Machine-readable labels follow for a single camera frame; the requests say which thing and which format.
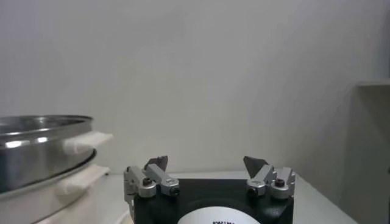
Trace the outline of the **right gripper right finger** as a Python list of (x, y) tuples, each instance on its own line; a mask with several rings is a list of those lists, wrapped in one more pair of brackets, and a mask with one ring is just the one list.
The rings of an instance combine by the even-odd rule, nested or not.
[(249, 156), (243, 162), (250, 176), (246, 181), (248, 197), (258, 198), (268, 193), (276, 200), (286, 200), (294, 196), (296, 173), (292, 168), (276, 170), (264, 159)]

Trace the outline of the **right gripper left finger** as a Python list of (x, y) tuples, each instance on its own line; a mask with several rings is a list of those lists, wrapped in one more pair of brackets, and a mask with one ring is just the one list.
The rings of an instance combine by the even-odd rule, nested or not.
[(124, 200), (150, 200), (160, 195), (176, 201), (180, 195), (180, 182), (166, 173), (167, 165), (168, 156), (165, 155), (151, 158), (143, 167), (126, 167), (123, 173)]

